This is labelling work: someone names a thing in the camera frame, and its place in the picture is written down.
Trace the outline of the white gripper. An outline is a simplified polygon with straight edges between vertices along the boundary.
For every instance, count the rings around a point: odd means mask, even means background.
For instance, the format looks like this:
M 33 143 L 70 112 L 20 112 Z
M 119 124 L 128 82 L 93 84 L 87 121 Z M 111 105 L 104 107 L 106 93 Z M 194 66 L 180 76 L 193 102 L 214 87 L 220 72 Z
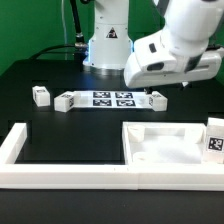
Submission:
M 134 43 L 134 52 L 124 69 L 124 81 L 129 88 L 144 88 L 151 94 L 153 86 L 188 83 L 215 77 L 221 67 L 223 48 L 212 46 L 206 50 L 199 63 L 183 67 L 187 60 L 165 49 L 160 33 L 141 38 Z

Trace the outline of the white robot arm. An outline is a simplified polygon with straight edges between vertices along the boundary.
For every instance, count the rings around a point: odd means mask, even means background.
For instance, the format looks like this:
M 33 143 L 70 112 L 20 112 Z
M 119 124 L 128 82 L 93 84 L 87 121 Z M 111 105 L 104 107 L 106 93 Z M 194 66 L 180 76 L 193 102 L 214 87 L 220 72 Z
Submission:
M 93 0 L 94 33 L 84 69 L 121 74 L 129 88 L 215 77 L 224 47 L 209 45 L 224 0 Z

